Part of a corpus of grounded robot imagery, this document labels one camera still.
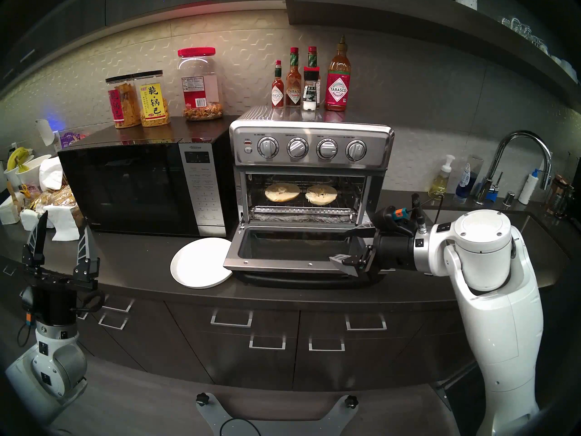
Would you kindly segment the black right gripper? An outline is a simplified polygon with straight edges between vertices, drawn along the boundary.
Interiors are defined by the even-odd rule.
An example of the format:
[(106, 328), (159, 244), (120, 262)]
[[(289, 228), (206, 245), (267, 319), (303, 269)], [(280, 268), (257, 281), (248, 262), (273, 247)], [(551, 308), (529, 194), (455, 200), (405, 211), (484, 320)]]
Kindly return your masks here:
[(344, 232), (346, 237), (373, 238), (365, 244), (362, 254), (337, 254), (329, 257), (335, 269), (344, 274), (360, 277), (378, 275), (382, 270), (416, 271), (415, 237), (395, 233), (379, 233), (373, 225), (358, 225)]

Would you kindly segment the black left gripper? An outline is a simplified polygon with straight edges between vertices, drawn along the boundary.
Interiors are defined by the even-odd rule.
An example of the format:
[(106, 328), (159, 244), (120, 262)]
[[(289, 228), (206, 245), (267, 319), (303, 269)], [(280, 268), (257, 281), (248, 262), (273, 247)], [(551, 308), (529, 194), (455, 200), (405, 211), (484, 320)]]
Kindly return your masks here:
[(22, 308), (42, 324), (69, 326), (76, 323), (80, 314), (100, 310), (97, 281), (100, 259), (91, 230), (85, 225), (78, 241), (73, 277), (42, 268), (47, 222), (45, 211), (29, 232), (22, 250), (23, 272), (28, 281), (22, 293)]

